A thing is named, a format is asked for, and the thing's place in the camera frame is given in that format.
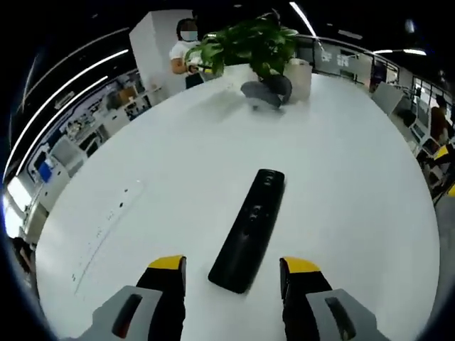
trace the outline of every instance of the green leaves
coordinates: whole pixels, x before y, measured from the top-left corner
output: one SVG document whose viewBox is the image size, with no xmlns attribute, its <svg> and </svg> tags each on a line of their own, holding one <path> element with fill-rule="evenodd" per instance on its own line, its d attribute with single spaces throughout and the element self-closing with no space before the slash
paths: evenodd
<svg viewBox="0 0 455 341">
<path fill-rule="evenodd" d="M 200 46 L 202 47 L 200 53 L 202 60 L 211 60 L 215 55 L 223 51 L 223 47 L 219 43 L 206 43 Z"/>
<path fill-rule="evenodd" d="M 249 63 L 260 77 L 282 74 L 294 56 L 296 31 L 278 26 L 267 18 L 243 21 L 216 33 L 206 35 L 201 45 L 186 54 L 200 51 L 204 65 L 221 75 L 225 65 Z"/>
</svg>

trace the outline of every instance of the ceiling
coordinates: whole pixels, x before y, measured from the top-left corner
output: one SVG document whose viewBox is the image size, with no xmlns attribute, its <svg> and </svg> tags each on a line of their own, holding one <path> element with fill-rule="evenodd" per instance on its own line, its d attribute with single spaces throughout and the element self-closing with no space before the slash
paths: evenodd
<svg viewBox="0 0 455 341">
<path fill-rule="evenodd" d="M 318 36 L 347 41 L 369 50 L 423 48 L 428 53 L 427 57 L 393 53 L 387 54 L 387 58 L 432 82 L 440 82 L 438 72 L 444 70 L 445 78 L 449 81 L 446 87 L 455 79 L 454 67 L 450 63 L 451 46 L 442 38 L 444 34 L 452 31 L 450 15 L 447 13 L 439 13 L 437 9 L 428 6 L 422 9 L 412 6 L 404 10 L 403 6 L 397 5 L 401 9 L 395 9 L 392 6 L 370 2 L 355 6 L 346 5 L 343 1 L 337 4 L 323 1 L 296 2 L 304 10 Z M 309 34 L 307 27 L 287 1 L 275 1 L 272 5 L 270 1 L 240 0 L 218 0 L 216 3 L 190 0 L 84 0 L 64 6 L 60 3 L 60 7 L 55 7 L 54 4 L 14 3 L 12 6 L 17 6 L 17 11 L 12 9 L 9 12 L 15 13 L 12 16 L 16 18 L 11 18 L 11 22 L 15 23 L 15 29 L 9 28 L 8 32 L 11 34 L 4 34 L 4 45 L 9 47 L 4 64 L 9 86 L 6 87 L 4 94 L 10 101 L 6 103 L 8 107 L 3 112 L 6 114 L 11 112 L 14 116 L 13 144 L 37 108 L 61 85 L 87 66 L 125 48 L 131 49 L 129 30 L 148 11 L 193 9 L 198 15 L 200 31 L 205 33 L 216 31 L 243 18 L 264 13 L 273 7 L 280 13 L 282 24 L 295 28 L 300 33 Z M 407 19 L 413 20 L 414 33 L 406 32 Z M 357 40 L 341 36 L 338 29 L 350 31 L 363 38 Z M 111 33 L 114 34 L 71 55 L 78 48 Z M 63 59 L 65 59 L 63 63 L 37 84 L 42 76 Z M 32 66 L 33 72 L 28 79 Z M 88 72 L 62 94 L 69 91 L 77 94 L 104 75 L 112 79 L 135 67 L 134 57 L 129 52 Z M 36 87 L 27 96 L 25 106 L 18 110 L 23 100 L 24 88 L 30 90 L 34 85 Z M 30 126 L 18 145 L 11 164 L 20 161 L 32 140 L 55 114 L 52 104 L 53 101 Z"/>
</svg>

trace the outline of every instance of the table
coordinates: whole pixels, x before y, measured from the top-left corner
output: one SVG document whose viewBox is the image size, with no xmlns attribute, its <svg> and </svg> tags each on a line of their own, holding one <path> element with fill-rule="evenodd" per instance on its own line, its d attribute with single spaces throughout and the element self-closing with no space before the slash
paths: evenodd
<svg viewBox="0 0 455 341">
<path fill-rule="evenodd" d="M 260 168 L 283 172 L 287 186 L 241 296 L 207 275 Z M 50 325 L 60 337 L 80 335 L 97 307 L 174 254 L 187 256 L 183 341 L 285 340 L 282 256 L 315 262 L 391 340 L 413 340 L 439 273 L 434 208 L 406 142 L 364 92 L 323 75 L 313 75 L 309 102 L 280 112 L 252 111 L 221 77 L 109 139 L 63 191 L 38 244 Z"/>
</svg>

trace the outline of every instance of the remote control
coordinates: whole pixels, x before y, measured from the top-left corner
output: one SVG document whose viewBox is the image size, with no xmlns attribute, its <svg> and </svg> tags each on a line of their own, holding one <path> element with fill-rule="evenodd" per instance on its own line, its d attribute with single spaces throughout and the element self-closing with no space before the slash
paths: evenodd
<svg viewBox="0 0 455 341">
<path fill-rule="evenodd" d="M 213 264 L 208 280 L 244 293 L 255 279 L 272 234 L 284 190 L 284 174 L 260 169 Z"/>
</svg>

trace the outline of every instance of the white shirt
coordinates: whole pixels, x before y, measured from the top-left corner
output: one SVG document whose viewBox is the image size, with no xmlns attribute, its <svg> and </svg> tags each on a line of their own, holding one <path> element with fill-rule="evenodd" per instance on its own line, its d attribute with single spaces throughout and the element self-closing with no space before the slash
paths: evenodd
<svg viewBox="0 0 455 341">
<path fill-rule="evenodd" d="M 177 59 L 177 58 L 182 58 L 183 62 L 185 62 L 185 55 L 186 53 L 191 49 L 194 48 L 196 45 L 198 45 L 200 42 L 195 40 L 195 41 L 184 41 L 184 40 L 179 40 L 177 43 L 173 46 L 171 49 L 171 52 L 169 53 L 169 57 L 171 60 Z"/>
</svg>

